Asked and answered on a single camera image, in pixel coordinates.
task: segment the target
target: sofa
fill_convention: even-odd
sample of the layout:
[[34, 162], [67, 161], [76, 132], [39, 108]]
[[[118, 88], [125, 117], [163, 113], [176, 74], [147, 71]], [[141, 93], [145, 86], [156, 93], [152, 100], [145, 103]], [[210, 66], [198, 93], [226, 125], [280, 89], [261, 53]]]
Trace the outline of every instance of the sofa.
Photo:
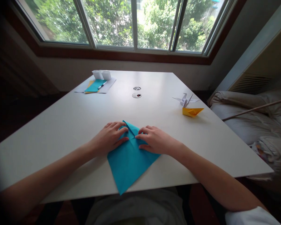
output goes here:
[[[257, 95], [219, 91], [209, 98], [208, 105], [219, 118], [225, 119], [278, 100], [281, 88]], [[281, 194], [281, 103], [229, 119], [225, 124], [274, 170], [248, 178]]]

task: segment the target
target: vent grille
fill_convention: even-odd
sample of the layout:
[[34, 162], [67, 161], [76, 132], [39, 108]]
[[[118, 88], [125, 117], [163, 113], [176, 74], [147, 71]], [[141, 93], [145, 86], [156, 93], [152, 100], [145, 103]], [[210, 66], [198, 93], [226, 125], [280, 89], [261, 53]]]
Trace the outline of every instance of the vent grille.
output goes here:
[[240, 76], [240, 78], [229, 88], [229, 91], [247, 94], [257, 94], [265, 85], [270, 83], [273, 79], [273, 75], [264, 76], [243, 73], [242, 76]]

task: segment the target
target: shirt sleeve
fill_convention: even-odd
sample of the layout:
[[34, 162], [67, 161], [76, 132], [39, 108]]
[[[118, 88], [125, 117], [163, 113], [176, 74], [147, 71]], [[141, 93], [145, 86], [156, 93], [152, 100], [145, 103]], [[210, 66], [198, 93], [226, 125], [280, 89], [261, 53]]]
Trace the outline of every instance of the shirt sleeve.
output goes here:
[[225, 218], [227, 225], [281, 225], [275, 217], [259, 206], [243, 212], [227, 212]]

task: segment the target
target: wooden stick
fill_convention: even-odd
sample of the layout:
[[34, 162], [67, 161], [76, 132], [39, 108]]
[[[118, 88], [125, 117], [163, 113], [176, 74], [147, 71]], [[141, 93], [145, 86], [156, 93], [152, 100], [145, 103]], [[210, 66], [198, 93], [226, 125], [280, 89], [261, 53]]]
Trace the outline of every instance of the wooden stick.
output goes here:
[[228, 118], [225, 118], [225, 119], [223, 119], [223, 121], [226, 121], [226, 120], [232, 119], [232, 118], [234, 118], [234, 117], [237, 117], [237, 116], [246, 114], [246, 113], [248, 113], [248, 112], [252, 112], [252, 111], [256, 111], [256, 110], [258, 110], [258, 109], [262, 109], [262, 108], [265, 108], [265, 107], [268, 107], [268, 106], [276, 105], [276, 104], [279, 104], [279, 103], [281, 103], [281, 100], [276, 101], [276, 102], [273, 102], [273, 103], [269, 103], [269, 104], [266, 104], [266, 105], [263, 105], [263, 106], [259, 106], [259, 107], [253, 108], [253, 109], [249, 109], [249, 110], [247, 110], [247, 111], [238, 113], [238, 114], [236, 114], [236, 115], [234, 115], [234, 116], [230, 116], [230, 117], [228, 117]]

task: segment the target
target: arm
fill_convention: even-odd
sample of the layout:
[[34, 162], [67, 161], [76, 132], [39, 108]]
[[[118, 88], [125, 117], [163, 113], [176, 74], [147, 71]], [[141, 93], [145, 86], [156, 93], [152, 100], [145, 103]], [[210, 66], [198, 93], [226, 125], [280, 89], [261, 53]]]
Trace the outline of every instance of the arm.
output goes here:
[[20, 180], [0, 193], [0, 202], [12, 221], [19, 221], [65, 178], [98, 155], [106, 154], [128, 138], [120, 136], [128, 131], [123, 122], [108, 123], [91, 141], [73, 152]]
[[257, 206], [267, 210], [236, 179], [157, 127], [147, 126], [141, 128], [136, 138], [148, 143], [148, 145], [140, 145], [141, 149], [153, 153], [170, 155], [183, 164], [227, 210], [232, 212], [246, 211], [254, 209]]

